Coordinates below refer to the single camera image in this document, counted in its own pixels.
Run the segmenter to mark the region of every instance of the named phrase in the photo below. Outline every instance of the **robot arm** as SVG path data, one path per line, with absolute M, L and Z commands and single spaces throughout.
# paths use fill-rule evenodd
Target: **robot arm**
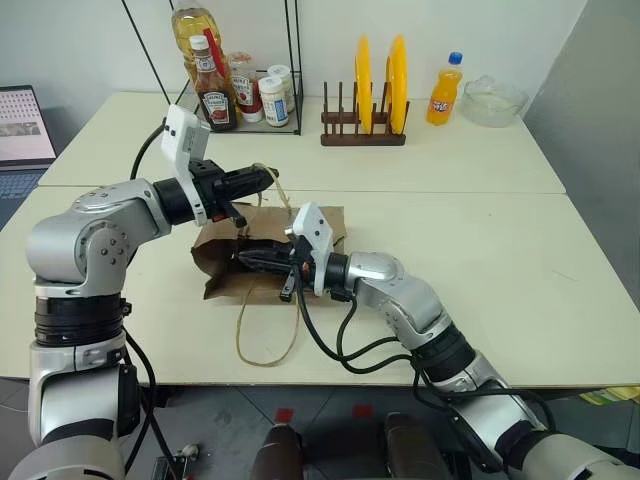
M 640 479 L 640 470 L 547 430 L 520 396 L 500 392 L 509 388 L 507 382 L 469 345 L 433 289 L 406 273 L 396 258 L 331 252 L 331 229 L 312 203 L 300 209 L 288 234 L 294 268 L 307 263 L 316 295 L 353 295 L 380 313 L 411 352 L 417 372 L 447 402 L 451 424 L 480 468 L 505 470 L 517 480 Z
M 224 172 L 203 160 L 208 127 L 171 106 L 162 149 L 175 178 L 98 188 L 40 222 L 27 244 L 36 274 L 36 340 L 31 345 L 29 431 L 39 447 L 11 479 L 122 479 L 118 437 L 139 422 L 136 369 L 125 354 L 120 296 L 143 243 L 194 220 L 232 218 L 231 201 L 269 187 L 261 168 Z

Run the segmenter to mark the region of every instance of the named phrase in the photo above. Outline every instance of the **paper bag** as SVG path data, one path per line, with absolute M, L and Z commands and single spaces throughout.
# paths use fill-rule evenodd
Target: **paper bag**
M 289 241 L 284 229 L 291 226 L 298 209 L 291 215 L 284 207 L 256 207 L 234 204 L 247 219 L 247 226 L 238 229 L 229 219 L 221 222 L 207 222 L 191 249 L 193 260 L 204 273 L 209 275 L 205 284 L 204 299 L 219 296 L 243 297 L 253 284 L 251 298 L 277 300 L 284 285 L 286 275 L 256 273 L 248 271 L 233 254 L 239 245 L 250 247 L 251 242 L 272 240 Z M 322 213 L 333 229 L 334 250 L 341 253 L 346 237 L 343 207 L 321 207 Z

